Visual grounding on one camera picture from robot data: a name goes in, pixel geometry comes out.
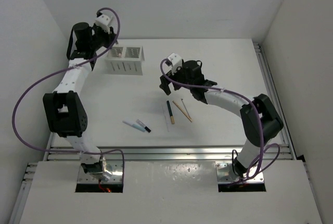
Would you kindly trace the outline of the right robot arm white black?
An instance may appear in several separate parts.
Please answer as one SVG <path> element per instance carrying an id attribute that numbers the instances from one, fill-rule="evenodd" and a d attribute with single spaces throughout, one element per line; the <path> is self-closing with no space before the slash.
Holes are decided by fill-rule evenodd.
<path id="1" fill-rule="evenodd" d="M 170 84 L 174 90 L 185 88 L 193 98 L 207 105 L 217 106 L 241 119 L 246 141 L 237 155 L 232 155 L 229 175 L 234 180 L 249 180 L 253 177 L 250 169 L 256 166 L 254 176 L 264 171 L 261 167 L 264 153 L 283 129 L 284 124 L 270 98 L 260 94 L 252 99 L 237 92 L 217 87 L 217 83 L 204 77 L 201 71 L 202 63 L 196 60 L 173 61 L 165 58 L 160 66 L 171 67 L 169 72 L 163 72 L 160 78 L 160 88 L 166 95 L 171 94 Z"/>

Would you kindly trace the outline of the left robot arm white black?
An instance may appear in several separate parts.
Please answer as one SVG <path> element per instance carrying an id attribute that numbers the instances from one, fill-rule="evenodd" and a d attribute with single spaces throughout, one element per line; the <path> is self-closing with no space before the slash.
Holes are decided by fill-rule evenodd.
<path id="1" fill-rule="evenodd" d="M 80 93 L 96 64 L 96 52 L 101 47 L 108 48 L 115 36 L 113 28 L 107 24 L 75 24 L 67 48 L 69 70 L 54 91 L 43 96 L 50 131 L 64 138 L 80 153 L 81 167 L 86 174 L 101 181 L 110 179 L 112 172 L 101 150 L 86 132 L 88 117 Z"/>

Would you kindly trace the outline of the gold slim makeup pen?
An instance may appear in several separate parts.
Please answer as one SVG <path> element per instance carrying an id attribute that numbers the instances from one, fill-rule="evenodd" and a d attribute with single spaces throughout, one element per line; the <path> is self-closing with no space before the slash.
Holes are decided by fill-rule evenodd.
<path id="1" fill-rule="evenodd" d="M 190 121 L 190 122 L 193 122 L 193 120 L 189 117 L 189 115 L 181 108 L 181 106 L 175 102 L 175 101 L 172 101 L 172 103 L 180 110 L 180 112 Z"/>

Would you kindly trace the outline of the dark green gold makeup pen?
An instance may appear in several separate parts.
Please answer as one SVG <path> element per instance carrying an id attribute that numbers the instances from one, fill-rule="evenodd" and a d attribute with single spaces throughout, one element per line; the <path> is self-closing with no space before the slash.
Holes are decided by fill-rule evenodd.
<path id="1" fill-rule="evenodd" d="M 175 124 L 175 120 L 174 120 L 174 116 L 173 116 L 173 112 L 172 112 L 170 101 L 167 101 L 166 104 L 167 104 L 167 107 L 168 107 L 168 112 L 169 112 L 171 124 L 174 125 Z"/>

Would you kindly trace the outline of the silver black-capped makeup pen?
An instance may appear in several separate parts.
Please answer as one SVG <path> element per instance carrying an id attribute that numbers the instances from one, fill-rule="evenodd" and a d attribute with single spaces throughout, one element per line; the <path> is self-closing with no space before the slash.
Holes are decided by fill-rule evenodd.
<path id="1" fill-rule="evenodd" d="M 139 119 L 136 120 L 136 123 L 139 124 L 142 128 L 144 128 L 148 133 L 151 132 L 151 129 L 148 128 L 142 121 L 140 121 Z"/>

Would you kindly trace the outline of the white light-blue makeup pen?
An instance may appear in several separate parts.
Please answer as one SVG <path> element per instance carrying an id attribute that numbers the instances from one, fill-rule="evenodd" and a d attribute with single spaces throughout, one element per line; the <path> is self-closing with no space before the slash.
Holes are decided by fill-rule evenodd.
<path id="1" fill-rule="evenodd" d="M 130 121 L 126 121 L 126 120 L 123 120 L 122 122 L 123 122 L 124 124 L 126 124 L 126 125 L 128 125 L 128 126 L 134 128 L 134 129 L 137 129 L 137 130 L 141 131 L 141 132 L 145 132 L 145 131 L 146 131 L 145 128 L 139 126 L 139 125 L 136 124 L 136 123 L 133 123 L 133 122 L 130 122 Z"/>

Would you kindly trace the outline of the white two-slot organizer box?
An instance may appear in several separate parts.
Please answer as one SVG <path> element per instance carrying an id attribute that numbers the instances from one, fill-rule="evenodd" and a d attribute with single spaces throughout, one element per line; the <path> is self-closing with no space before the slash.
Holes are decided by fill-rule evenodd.
<path id="1" fill-rule="evenodd" d="M 113 47 L 105 56 L 105 63 L 109 74 L 142 76 L 142 64 L 144 62 L 142 46 Z"/>

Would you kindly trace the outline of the thin white eyeliner pencil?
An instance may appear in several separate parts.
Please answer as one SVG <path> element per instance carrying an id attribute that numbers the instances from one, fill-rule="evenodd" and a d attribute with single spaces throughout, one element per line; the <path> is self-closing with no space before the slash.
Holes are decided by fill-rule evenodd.
<path id="1" fill-rule="evenodd" d="M 167 129 L 167 132 L 169 132 L 169 123 L 168 123 L 168 120 L 167 120 L 167 112 L 165 111 L 165 108 L 164 108 L 163 104 L 162 104 L 162 111 L 163 111 L 163 115 L 164 115 L 166 129 Z"/>

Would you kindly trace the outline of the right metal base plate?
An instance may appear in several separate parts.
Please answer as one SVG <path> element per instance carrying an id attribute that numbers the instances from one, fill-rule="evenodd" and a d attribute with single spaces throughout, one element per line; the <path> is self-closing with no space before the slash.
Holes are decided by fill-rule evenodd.
<path id="1" fill-rule="evenodd" d="M 250 184 L 259 184 L 264 183 L 263 173 L 258 173 L 253 177 L 257 166 L 254 166 L 250 169 L 249 176 L 251 179 L 248 179 L 247 174 L 244 173 L 242 178 L 234 174 L 232 170 L 231 161 L 217 161 L 215 163 L 217 182 L 218 184 L 228 185 L 232 183 L 250 183 Z"/>

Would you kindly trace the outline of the metal base plate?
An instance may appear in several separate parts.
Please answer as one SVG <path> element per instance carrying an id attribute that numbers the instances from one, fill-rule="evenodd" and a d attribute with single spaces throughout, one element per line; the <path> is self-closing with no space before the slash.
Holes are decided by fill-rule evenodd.
<path id="1" fill-rule="evenodd" d="M 259 184 L 264 183 L 263 173 L 258 173 L 253 177 L 257 166 L 254 166 L 250 169 L 249 176 L 251 179 L 248 179 L 247 174 L 244 173 L 242 178 L 234 174 L 232 170 L 231 161 L 217 161 L 215 163 L 217 182 L 218 184 L 228 185 L 232 183 L 250 183 L 250 184 Z"/>
<path id="2" fill-rule="evenodd" d="M 85 172 L 82 165 L 79 168 L 77 184 L 122 184 L 123 164 L 121 161 L 108 161 L 102 159 L 101 169 L 91 169 Z"/>

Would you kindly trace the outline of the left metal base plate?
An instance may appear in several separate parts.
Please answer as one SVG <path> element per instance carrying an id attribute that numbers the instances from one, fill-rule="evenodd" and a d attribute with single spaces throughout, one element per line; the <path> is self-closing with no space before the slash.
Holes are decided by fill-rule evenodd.
<path id="1" fill-rule="evenodd" d="M 101 169 L 91 169 L 85 172 L 82 165 L 79 168 L 77 184 L 122 184 L 123 164 L 121 161 L 108 161 L 102 159 Z"/>

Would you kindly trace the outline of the aluminium right side rail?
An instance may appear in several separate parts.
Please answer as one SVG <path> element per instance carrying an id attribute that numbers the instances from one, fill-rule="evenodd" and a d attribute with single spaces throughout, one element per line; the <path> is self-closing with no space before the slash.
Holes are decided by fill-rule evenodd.
<path id="1" fill-rule="evenodd" d="M 255 54 L 257 56 L 260 68 L 261 68 L 262 76 L 264 79 L 264 83 L 265 83 L 268 95 L 271 98 L 271 101 L 274 104 L 274 106 L 275 106 L 277 112 L 279 113 L 279 115 L 283 121 L 283 124 L 284 124 L 284 128 L 281 131 L 283 141 L 289 147 L 289 150 L 291 153 L 291 158 L 295 160 L 295 159 L 297 159 L 296 152 L 294 149 L 294 145 L 293 145 L 293 142 L 292 142 L 292 139 L 290 136 L 290 132 L 289 132 L 286 120 L 285 120 L 283 109 L 281 107 L 280 100 L 279 100 L 279 97 L 278 97 L 278 94 L 276 91 L 274 79 L 273 79 L 270 67 L 268 65 L 268 61 L 266 59 L 264 50 L 258 43 L 254 43 L 253 46 L 254 46 Z"/>

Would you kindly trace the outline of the aluminium rail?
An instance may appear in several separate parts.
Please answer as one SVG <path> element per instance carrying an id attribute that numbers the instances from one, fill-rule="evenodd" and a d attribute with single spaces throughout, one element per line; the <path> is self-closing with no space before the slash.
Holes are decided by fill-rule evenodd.
<path id="1" fill-rule="evenodd" d="M 277 112 L 279 113 L 279 115 L 283 121 L 283 124 L 284 124 L 284 128 L 281 131 L 283 141 L 289 147 L 289 150 L 291 153 L 291 158 L 295 160 L 295 159 L 297 159 L 296 152 L 294 149 L 294 145 L 293 145 L 293 142 L 292 142 L 292 139 L 290 136 L 290 132 L 289 132 L 286 120 L 285 120 L 283 109 L 281 107 L 280 100 L 279 100 L 279 97 L 278 97 L 278 94 L 276 91 L 274 79 L 273 79 L 270 67 L 268 65 L 268 61 L 266 59 L 264 50 L 258 43 L 254 43 L 253 46 L 254 46 L 255 54 L 257 56 L 260 68 L 261 68 L 262 76 L 264 79 L 264 83 L 265 83 L 268 95 L 271 98 L 271 101 L 274 104 L 274 106 L 275 106 Z"/>
<path id="2" fill-rule="evenodd" d="M 155 161 L 155 160 L 231 160 L 232 150 L 239 154 L 240 146 L 220 146 L 220 147 L 122 147 L 125 160 L 132 161 Z M 52 151 L 46 155 L 46 161 L 79 160 L 78 154 L 64 153 L 64 148 L 52 148 Z M 265 160 L 272 160 L 277 154 L 278 149 L 272 147 L 264 154 Z M 112 152 L 105 155 L 107 160 L 121 160 L 120 152 Z M 288 145 L 281 145 L 280 160 L 294 159 L 294 153 Z"/>

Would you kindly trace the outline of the aluminium front rail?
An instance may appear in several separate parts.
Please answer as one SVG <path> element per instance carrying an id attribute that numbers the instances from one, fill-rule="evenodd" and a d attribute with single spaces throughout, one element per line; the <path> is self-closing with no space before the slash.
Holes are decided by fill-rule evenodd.
<path id="1" fill-rule="evenodd" d="M 232 150 L 239 154 L 240 146 L 220 146 L 220 147 L 122 147 L 125 160 L 132 161 L 155 161 L 155 160 L 231 160 Z M 64 148 L 52 148 L 52 151 L 46 155 L 46 161 L 79 160 L 78 154 L 64 153 Z M 272 147 L 264 154 L 265 160 L 272 160 L 277 154 L 278 149 Z M 112 152 L 105 155 L 107 160 L 121 160 L 120 152 Z M 294 159 L 294 153 L 288 145 L 281 145 L 280 160 Z"/>

